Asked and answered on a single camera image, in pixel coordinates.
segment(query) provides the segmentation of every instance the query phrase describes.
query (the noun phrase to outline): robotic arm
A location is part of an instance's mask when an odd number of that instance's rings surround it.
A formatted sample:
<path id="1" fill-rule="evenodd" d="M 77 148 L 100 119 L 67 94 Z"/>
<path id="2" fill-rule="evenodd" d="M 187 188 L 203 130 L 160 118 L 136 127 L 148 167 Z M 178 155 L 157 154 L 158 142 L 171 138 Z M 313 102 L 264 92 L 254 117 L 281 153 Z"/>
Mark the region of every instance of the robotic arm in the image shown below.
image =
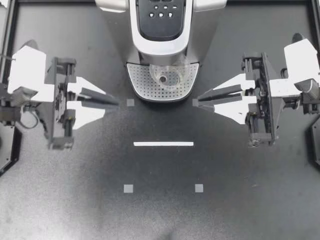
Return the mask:
<path id="1" fill-rule="evenodd" d="M 21 123 L 21 112 L 31 112 L 50 149 L 70 149 L 73 130 L 103 118 L 118 102 L 76 76 L 73 58 L 54 57 L 46 73 L 46 54 L 36 48 L 30 41 L 12 56 L 8 85 L 0 83 L 0 122 L 14 126 Z"/>
<path id="2" fill-rule="evenodd" d="M 244 54 L 243 73 L 198 97 L 198 107 L 248 126 L 249 145 L 272 145 L 284 108 L 303 106 L 304 114 L 319 114 L 320 68 L 317 51 L 299 33 L 284 48 L 287 68 L 279 78 L 267 54 Z"/>

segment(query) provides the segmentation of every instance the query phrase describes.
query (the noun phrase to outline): gray square marker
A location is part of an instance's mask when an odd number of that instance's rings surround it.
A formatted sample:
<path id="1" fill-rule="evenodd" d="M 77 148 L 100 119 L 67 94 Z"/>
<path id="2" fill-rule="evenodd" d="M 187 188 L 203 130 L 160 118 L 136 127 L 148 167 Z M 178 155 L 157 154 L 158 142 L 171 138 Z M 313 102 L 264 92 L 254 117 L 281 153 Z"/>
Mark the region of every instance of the gray square marker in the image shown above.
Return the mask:
<path id="1" fill-rule="evenodd" d="M 127 99 L 126 100 L 126 106 L 127 107 L 134 107 L 135 106 L 135 100 L 134 99 Z"/>
<path id="2" fill-rule="evenodd" d="M 204 185 L 203 184 L 195 184 L 194 191 L 196 193 L 203 193 L 204 192 Z"/>
<path id="3" fill-rule="evenodd" d="M 132 184 L 124 184 L 123 185 L 123 192 L 125 194 L 133 194 L 134 193 L 134 186 Z"/>
<path id="4" fill-rule="evenodd" d="M 198 99 L 196 99 L 196 98 L 192 99 L 192 106 L 193 107 L 199 107 Z"/>

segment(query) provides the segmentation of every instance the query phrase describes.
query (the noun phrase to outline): black table surface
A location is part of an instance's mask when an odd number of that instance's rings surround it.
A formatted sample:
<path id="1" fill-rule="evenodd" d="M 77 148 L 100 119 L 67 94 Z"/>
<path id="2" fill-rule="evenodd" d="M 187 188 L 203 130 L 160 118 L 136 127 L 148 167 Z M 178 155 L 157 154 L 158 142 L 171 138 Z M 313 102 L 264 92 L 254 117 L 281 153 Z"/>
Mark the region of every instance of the black table surface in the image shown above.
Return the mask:
<path id="1" fill-rule="evenodd" d="M 47 150 L 41 125 L 23 130 L 20 160 L 0 178 L 0 239 L 320 239 L 320 171 L 306 137 L 315 116 L 286 109 L 276 145 L 248 148 L 246 126 L 192 106 L 241 72 L 243 52 L 267 52 L 279 73 L 294 33 L 313 40 L 308 16 L 303 4 L 228 5 L 191 96 L 151 104 L 135 96 L 98 8 L 22 4 L 15 51 L 34 39 L 48 64 L 76 58 L 77 76 L 120 108 L 76 131 L 72 151 Z"/>

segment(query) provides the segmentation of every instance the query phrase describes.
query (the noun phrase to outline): clear plastic cup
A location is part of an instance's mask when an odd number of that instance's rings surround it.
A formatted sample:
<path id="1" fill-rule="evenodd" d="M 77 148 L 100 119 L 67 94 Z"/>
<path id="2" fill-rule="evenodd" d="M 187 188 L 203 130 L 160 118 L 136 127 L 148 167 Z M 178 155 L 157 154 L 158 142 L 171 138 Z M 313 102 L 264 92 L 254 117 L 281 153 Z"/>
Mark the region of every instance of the clear plastic cup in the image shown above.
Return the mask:
<path id="1" fill-rule="evenodd" d="M 150 75 L 167 91 L 175 91 L 190 75 L 190 64 L 186 56 L 182 55 L 173 65 L 158 66 L 150 64 Z"/>

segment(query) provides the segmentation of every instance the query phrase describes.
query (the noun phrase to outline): drip tray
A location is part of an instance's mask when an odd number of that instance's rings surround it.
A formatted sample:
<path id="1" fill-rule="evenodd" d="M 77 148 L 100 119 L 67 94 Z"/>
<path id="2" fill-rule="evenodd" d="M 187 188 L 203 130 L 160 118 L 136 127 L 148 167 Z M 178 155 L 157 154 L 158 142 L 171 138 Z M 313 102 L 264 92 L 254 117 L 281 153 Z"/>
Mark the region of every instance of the drip tray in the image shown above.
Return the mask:
<path id="1" fill-rule="evenodd" d="M 129 77 L 135 93 L 142 99 L 153 102 L 173 102 L 186 98 L 194 84 L 198 74 L 199 64 L 190 64 L 188 79 L 177 89 L 168 91 L 161 88 L 151 77 L 148 65 L 126 64 Z"/>

